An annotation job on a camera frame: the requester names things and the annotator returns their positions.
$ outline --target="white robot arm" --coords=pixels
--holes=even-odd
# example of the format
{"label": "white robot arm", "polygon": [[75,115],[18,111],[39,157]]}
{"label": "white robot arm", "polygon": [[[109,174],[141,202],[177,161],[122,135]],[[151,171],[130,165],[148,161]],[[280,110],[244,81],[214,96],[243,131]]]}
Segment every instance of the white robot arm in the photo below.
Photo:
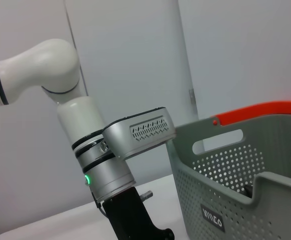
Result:
{"label": "white robot arm", "polygon": [[41,86],[57,103],[57,116],[85,174],[98,207],[103,207],[119,240],[173,240],[159,230],[133,187],[124,161],[172,139],[176,133],[164,107],[129,116],[105,126],[94,100],[78,87],[76,49],[51,39],[0,61],[0,106],[15,102],[22,91]]}

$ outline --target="black mount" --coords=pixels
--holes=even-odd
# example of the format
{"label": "black mount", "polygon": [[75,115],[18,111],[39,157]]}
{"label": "black mount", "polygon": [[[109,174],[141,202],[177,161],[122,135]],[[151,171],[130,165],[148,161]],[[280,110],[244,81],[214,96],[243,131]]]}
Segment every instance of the black mount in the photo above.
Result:
{"label": "black mount", "polygon": [[174,240],[171,229],[154,226],[136,188],[106,200],[103,208],[118,240]]}

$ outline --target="white table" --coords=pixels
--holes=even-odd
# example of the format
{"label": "white table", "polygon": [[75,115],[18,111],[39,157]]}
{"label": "white table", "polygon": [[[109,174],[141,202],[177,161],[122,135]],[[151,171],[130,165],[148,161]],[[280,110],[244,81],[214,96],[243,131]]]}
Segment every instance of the white table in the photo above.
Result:
{"label": "white table", "polygon": [[[144,205],[156,227],[170,228],[176,240],[189,240],[172,175],[140,185],[139,194],[149,190],[153,197]],[[118,240],[110,222],[94,202],[62,212],[0,235],[0,240]]]}

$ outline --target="basket handle hole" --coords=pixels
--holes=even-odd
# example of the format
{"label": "basket handle hole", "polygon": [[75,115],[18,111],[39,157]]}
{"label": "basket handle hole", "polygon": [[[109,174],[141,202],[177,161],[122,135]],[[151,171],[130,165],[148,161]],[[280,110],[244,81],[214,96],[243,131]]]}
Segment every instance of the basket handle hole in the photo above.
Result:
{"label": "basket handle hole", "polygon": [[[234,131],[228,131],[216,136],[212,136],[203,140],[204,151],[211,151],[218,148],[222,148],[224,146],[235,144],[241,142],[244,138],[244,133],[241,129],[237,129]],[[196,155],[202,154],[202,148],[199,147],[202,145],[202,141],[196,141],[192,145],[192,151]]]}

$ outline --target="perforated basket wall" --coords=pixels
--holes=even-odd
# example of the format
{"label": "perforated basket wall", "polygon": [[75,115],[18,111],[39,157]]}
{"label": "perforated basket wall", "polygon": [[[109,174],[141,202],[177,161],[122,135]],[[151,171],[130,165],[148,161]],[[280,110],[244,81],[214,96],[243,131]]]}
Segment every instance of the perforated basket wall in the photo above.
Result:
{"label": "perforated basket wall", "polygon": [[[238,129],[242,141],[193,153],[195,142]],[[178,127],[167,149],[191,240],[291,240],[291,115],[227,126],[204,119]],[[252,198],[244,185],[253,185]],[[203,217],[202,206],[221,216],[224,231]]]}

